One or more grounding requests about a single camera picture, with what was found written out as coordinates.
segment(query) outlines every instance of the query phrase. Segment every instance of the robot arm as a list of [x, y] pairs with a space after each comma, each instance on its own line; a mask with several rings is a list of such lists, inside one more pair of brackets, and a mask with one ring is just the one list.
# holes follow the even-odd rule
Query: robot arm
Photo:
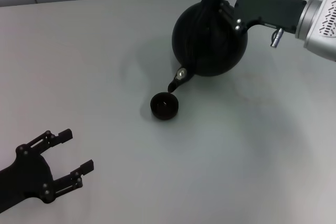
[[92, 160], [69, 175], [53, 180], [49, 165], [41, 156], [41, 153], [49, 148], [70, 139], [70, 129], [59, 133], [58, 136], [46, 131], [16, 149], [13, 164], [0, 171], [0, 213], [31, 197], [39, 198], [48, 204], [83, 186], [81, 176], [93, 171]]
[[253, 25], [272, 27], [276, 29], [272, 47], [288, 32], [304, 40], [312, 53], [336, 61], [335, 5], [336, 0], [237, 0], [231, 17], [226, 15], [227, 1], [222, 2], [220, 13], [237, 33], [245, 33]]

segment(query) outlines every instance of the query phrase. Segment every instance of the black teapot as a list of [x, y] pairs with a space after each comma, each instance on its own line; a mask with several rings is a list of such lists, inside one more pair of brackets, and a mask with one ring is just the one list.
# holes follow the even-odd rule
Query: black teapot
[[229, 23], [232, 6], [220, 8], [223, 0], [202, 0], [189, 7], [177, 20], [172, 46], [181, 64], [168, 92], [155, 95], [151, 101], [153, 114], [161, 119], [173, 118], [179, 103], [172, 92], [195, 74], [217, 76], [233, 68], [247, 46], [247, 33], [236, 33]]

